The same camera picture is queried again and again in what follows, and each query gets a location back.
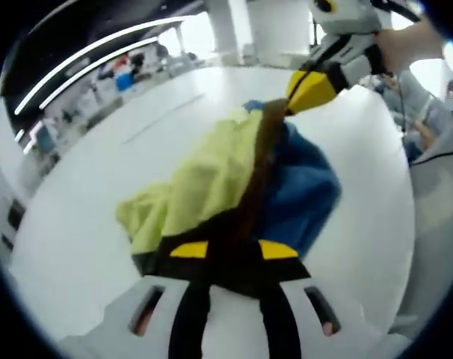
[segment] cloth fold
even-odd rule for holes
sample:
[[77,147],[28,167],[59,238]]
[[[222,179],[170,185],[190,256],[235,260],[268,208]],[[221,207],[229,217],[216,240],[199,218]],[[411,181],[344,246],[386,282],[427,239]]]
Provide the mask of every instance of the cloth fold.
[[216,123],[170,183],[117,206],[132,255],[233,209],[235,225],[254,221],[244,226],[252,227],[251,237],[284,243],[304,257],[335,206],[339,181],[320,149],[265,106],[249,102]]

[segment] ceiling light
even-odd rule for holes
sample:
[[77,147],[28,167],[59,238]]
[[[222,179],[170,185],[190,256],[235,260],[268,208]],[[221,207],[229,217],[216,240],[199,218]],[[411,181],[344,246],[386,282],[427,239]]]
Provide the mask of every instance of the ceiling light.
[[70,79],[65,81],[57,90],[52,92],[49,97],[47,97],[39,106],[41,110],[43,110],[55,97],[57,97],[62,91],[64,91],[66,88],[68,88],[71,84],[79,80],[82,76],[85,74],[89,73],[96,67],[104,64],[107,61],[110,61],[113,58],[116,58],[119,55],[122,55],[125,52],[128,52],[130,50],[136,49],[141,46],[145,46],[149,43],[154,43],[157,41],[157,37],[151,37],[150,39],[145,39],[142,41],[138,41],[137,43],[133,43],[132,45],[128,45],[126,47],[123,47],[122,49],[118,49],[117,51],[112,52],[111,54],[104,56],[103,58],[93,62],[89,66],[85,67],[83,70],[80,70],[78,73],[76,73],[74,76],[72,76]]
[[168,17],[166,19],[159,19],[159,20],[154,20],[150,22],[144,22],[142,24],[134,25],[130,28],[124,28],[123,30],[120,30],[118,32],[115,32],[113,34],[110,34],[106,37],[103,37],[100,40],[97,40],[94,43],[91,43],[89,46],[84,47],[82,50],[77,51],[74,55],[68,57],[66,60],[62,61],[59,65],[57,65],[52,71],[50,71],[47,75],[45,75],[28,93],[25,95],[24,99],[18,104],[16,107],[14,114],[19,114],[24,107],[28,104],[28,102],[32,99],[32,97],[35,96],[37,92],[50,80],[52,79],[55,75],[57,75],[60,71],[62,71],[64,68],[69,66],[72,62],[80,58],[81,56],[84,56],[88,52],[92,51],[93,49],[103,45],[104,43],[107,43],[109,41],[112,41],[118,37],[121,37],[123,35],[131,34],[132,32],[140,31],[145,28],[152,28],[153,26],[158,26],[158,25],[164,25],[164,24],[169,24],[171,22],[181,22],[183,20],[189,19],[191,16],[173,16],[173,17]]
[[16,135],[16,137],[14,138],[14,140],[15,140],[16,142],[19,142],[20,139],[22,138],[22,136],[23,136],[24,134],[25,134],[24,129],[21,129],[19,132],[17,132],[17,135]]

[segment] human hand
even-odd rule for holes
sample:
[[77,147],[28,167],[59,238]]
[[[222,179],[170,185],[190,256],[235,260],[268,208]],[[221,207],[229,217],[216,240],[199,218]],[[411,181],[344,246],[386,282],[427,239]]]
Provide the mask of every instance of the human hand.
[[388,71],[400,73],[414,61],[443,57],[443,38],[424,18],[402,30],[386,29],[376,35]]
[[383,54],[384,66],[388,71],[400,73],[411,65],[410,49],[401,31],[382,30],[376,35],[376,43]]
[[393,79],[392,77],[390,77],[390,76],[388,76],[388,75],[383,75],[382,78],[383,78],[384,84],[385,84],[390,90],[399,92],[398,82],[397,82],[395,79]]
[[413,121],[413,128],[418,130],[422,128],[422,121],[421,120],[414,120]]

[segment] white tabletop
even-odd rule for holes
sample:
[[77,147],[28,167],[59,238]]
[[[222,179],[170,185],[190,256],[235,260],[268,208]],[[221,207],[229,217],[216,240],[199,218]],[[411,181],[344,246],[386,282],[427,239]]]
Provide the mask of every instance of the white tabletop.
[[[138,279],[129,241],[115,221],[117,203],[169,180],[191,145],[233,108],[284,96],[290,75],[196,70],[133,99],[68,152],[29,203],[10,268],[49,336],[89,331]],[[414,243],[413,195],[394,123],[380,97],[359,87],[292,122],[322,148],[342,184],[306,266],[354,294],[366,318],[387,331]]]

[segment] white pillar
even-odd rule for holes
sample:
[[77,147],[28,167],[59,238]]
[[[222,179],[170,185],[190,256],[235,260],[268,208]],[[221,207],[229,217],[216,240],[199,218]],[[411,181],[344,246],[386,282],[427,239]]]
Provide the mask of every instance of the white pillar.
[[185,54],[186,53],[185,42],[183,41],[183,34],[182,34],[182,31],[180,30],[180,26],[175,27],[175,32],[176,32],[176,38],[179,41],[180,51],[182,52],[182,54]]
[[253,45],[253,35],[251,32],[247,2],[246,0],[228,0],[228,4],[232,13],[236,47],[238,53],[242,55],[245,45]]
[[242,63],[244,46],[253,45],[253,34],[246,0],[208,0],[216,50],[224,64]]
[[291,67],[293,61],[303,62],[310,41],[307,0],[252,1],[248,12],[261,64]]

